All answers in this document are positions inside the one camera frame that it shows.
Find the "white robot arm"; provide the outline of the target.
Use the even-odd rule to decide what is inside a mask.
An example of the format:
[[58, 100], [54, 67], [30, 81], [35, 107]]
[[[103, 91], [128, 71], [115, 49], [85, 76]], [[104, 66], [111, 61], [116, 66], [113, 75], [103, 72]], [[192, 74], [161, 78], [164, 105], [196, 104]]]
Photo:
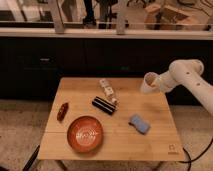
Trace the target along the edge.
[[200, 60], [175, 60], [169, 65], [167, 72], [154, 79], [152, 85], [164, 93], [172, 91], [178, 85], [184, 86], [213, 116], [213, 85], [201, 77], [203, 72], [204, 64]]

